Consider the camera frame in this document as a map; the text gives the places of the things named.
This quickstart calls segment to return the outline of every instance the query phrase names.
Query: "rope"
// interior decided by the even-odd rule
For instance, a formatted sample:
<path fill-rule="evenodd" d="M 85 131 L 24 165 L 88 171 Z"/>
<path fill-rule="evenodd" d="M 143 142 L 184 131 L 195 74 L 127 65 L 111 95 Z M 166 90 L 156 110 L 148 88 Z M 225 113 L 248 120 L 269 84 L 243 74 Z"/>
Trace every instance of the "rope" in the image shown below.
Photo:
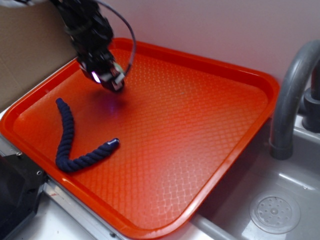
<path fill-rule="evenodd" d="M 119 146 L 119 139 L 114 138 L 111 141 L 105 142 L 96 150 L 74 160 L 70 160 L 69 154 L 75 134 L 74 117 L 72 116 L 68 104 L 66 104 L 61 98 L 58 98 L 55 102 L 61 114 L 63 127 L 61 141 L 55 157 L 55 164 L 61 171 L 70 173 L 89 167 L 110 156 L 111 153 Z"/>

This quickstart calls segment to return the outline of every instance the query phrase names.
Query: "purple light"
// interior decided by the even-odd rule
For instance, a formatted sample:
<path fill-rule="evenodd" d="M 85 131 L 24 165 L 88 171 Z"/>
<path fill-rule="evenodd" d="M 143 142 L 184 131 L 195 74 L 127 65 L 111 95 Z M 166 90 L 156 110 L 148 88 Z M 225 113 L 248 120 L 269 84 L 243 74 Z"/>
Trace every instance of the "purple light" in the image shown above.
<path fill-rule="evenodd" d="M 101 83 L 98 75 L 97 75 L 94 71 L 91 72 L 91 75 L 92 75 L 93 79 L 94 79 L 98 84 Z"/>

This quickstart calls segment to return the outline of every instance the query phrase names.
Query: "sink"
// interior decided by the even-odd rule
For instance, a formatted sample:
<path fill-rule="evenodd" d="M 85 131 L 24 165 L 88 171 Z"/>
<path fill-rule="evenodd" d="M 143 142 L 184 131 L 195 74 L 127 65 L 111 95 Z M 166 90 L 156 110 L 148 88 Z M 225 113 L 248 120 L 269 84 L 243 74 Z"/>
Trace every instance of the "sink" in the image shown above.
<path fill-rule="evenodd" d="M 269 154 L 270 124 L 258 132 L 198 214 L 228 233 L 225 239 L 318 240 L 320 135 L 296 127 L 293 156 L 276 160 Z"/>

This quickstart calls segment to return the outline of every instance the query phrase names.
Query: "cable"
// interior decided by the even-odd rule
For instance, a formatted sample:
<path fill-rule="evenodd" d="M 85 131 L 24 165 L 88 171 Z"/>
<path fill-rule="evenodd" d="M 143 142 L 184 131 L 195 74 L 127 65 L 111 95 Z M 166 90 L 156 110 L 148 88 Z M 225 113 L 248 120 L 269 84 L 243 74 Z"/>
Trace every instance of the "cable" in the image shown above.
<path fill-rule="evenodd" d="M 132 29 L 132 27 L 130 26 L 129 22 L 119 13 L 117 12 L 112 6 L 110 6 L 108 3 L 106 2 L 103 2 L 101 0 L 92 0 L 96 3 L 99 3 L 101 5 L 103 5 L 104 7 L 106 7 L 107 9 L 109 9 L 111 12 L 113 12 L 115 15 L 117 15 L 124 23 L 125 25 L 128 27 L 130 33 L 131 33 L 131 37 L 132 37 L 132 41 L 133 41 L 133 46 L 132 46 L 132 51 L 131 51 L 131 56 L 130 56 L 130 59 L 129 59 L 129 64 L 124 72 L 124 75 L 127 75 L 128 72 L 130 71 L 131 69 L 131 66 L 134 62 L 134 58 L 135 58 L 135 54 L 136 54 L 136 49 L 137 49 L 137 41 L 136 41 L 136 37 L 135 37 L 135 33 Z"/>

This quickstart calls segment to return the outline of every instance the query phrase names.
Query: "orange tray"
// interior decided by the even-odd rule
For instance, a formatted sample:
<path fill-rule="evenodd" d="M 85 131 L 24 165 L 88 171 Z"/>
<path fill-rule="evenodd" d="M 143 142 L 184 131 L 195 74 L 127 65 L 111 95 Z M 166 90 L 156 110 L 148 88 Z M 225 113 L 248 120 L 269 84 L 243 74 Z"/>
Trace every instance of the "orange tray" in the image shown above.
<path fill-rule="evenodd" d="M 122 66 L 131 47 L 113 42 Z M 139 42 L 122 93 L 72 61 L 15 103 L 0 131 L 120 233 L 160 238 L 190 219 L 271 115 L 278 90 L 265 73 Z M 74 116 L 71 159 L 112 138 L 120 147 L 89 168 L 60 171 L 57 98 Z"/>

